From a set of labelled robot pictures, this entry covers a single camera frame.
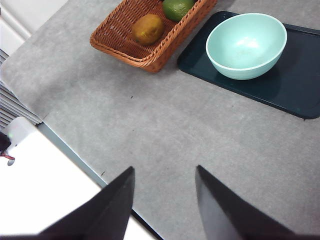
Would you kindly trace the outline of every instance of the gray table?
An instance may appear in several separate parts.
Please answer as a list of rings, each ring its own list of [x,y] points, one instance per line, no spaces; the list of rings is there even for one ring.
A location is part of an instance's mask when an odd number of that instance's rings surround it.
[[[198,164],[293,231],[320,234],[320,120],[178,70],[204,22],[157,74],[97,51],[90,34],[119,2],[70,0],[3,64],[2,80],[106,181],[134,166],[133,208],[167,240],[205,239]],[[221,10],[320,23],[319,0],[219,0]]]

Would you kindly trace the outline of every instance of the lime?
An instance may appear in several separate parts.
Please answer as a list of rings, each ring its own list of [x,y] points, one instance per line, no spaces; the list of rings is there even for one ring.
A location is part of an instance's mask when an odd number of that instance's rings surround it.
[[[168,19],[179,22],[194,4],[194,0],[164,0],[162,9]]]

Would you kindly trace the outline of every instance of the bowl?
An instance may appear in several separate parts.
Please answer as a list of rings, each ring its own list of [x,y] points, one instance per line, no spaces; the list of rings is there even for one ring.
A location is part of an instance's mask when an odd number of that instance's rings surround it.
[[[269,71],[287,43],[285,26],[273,16],[245,13],[216,26],[205,50],[218,72],[228,78],[248,80]]]

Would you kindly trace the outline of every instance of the dark green tray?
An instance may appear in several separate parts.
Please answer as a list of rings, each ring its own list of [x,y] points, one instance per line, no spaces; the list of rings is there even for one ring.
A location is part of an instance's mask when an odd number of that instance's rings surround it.
[[[178,67],[209,83],[296,115],[320,116],[320,30],[284,24],[287,44],[275,66],[251,80],[233,80],[214,68],[206,53],[210,32],[237,15],[220,11],[212,15],[178,58]]]

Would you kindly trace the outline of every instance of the yellow fruit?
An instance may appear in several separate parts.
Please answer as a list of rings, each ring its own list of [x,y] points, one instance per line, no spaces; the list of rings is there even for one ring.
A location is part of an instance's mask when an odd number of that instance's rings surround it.
[[[147,14],[132,25],[134,39],[143,46],[154,44],[164,31],[164,22],[155,14]]]

